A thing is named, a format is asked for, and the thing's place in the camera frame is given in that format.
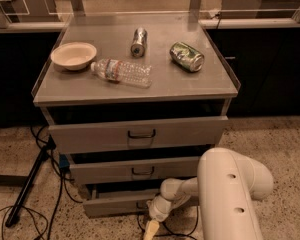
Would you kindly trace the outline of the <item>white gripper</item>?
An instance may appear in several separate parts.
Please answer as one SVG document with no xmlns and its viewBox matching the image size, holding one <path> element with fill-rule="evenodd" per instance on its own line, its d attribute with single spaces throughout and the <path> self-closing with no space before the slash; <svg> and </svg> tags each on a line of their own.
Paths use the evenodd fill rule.
<svg viewBox="0 0 300 240">
<path fill-rule="evenodd" d="M 145 228 L 143 240 L 153 240 L 159 230 L 160 223 L 165 221 L 172 210 L 179 208 L 190 199 L 189 195 L 175 200 L 166 200 L 161 195 L 156 195 L 152 200 L 147 201 L 149 216 L 152 220 L 148 221 Z"/>
</svg>

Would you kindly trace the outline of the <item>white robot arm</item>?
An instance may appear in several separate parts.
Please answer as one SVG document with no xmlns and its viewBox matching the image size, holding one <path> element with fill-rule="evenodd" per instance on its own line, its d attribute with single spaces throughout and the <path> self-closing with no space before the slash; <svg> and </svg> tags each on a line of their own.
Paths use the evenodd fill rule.
<svg viewBox="0 0 300 240">
<path fill-rule="evenodd" d="M 253 202 L 273 188 L 273 176 L 262 163 L 230 149 L 211 148 L 201 156 L 195 178 L 161 183 L 159 194 L 148 202 L 143 240 L 153 240 L 171 211 L 194 196 L 204 240 L 263 240 Z"/>
</svg>

